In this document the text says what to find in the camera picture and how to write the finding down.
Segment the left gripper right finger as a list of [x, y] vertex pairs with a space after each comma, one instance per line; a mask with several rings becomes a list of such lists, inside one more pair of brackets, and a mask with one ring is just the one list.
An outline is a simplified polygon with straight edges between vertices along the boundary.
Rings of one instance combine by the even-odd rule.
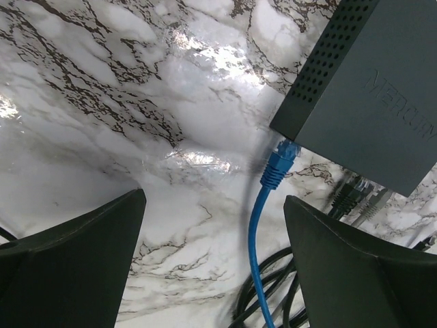
[[283, 209], [311, 327], [436, 326], [436, 255], [374, 237], [292, 195]]

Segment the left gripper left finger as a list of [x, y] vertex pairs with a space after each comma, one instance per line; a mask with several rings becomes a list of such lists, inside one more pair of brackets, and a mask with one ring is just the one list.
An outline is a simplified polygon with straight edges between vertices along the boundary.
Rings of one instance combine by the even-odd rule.
[[146, 197], [103, 206], [1, 245], [2, 327], [114, 327]]

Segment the black network switch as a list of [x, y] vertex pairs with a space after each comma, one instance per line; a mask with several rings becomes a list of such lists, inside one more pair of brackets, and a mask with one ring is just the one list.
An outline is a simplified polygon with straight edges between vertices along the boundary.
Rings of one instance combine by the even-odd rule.
[[409, 196], [436, 164], [436, 2], [342, 1], [270, 127]]

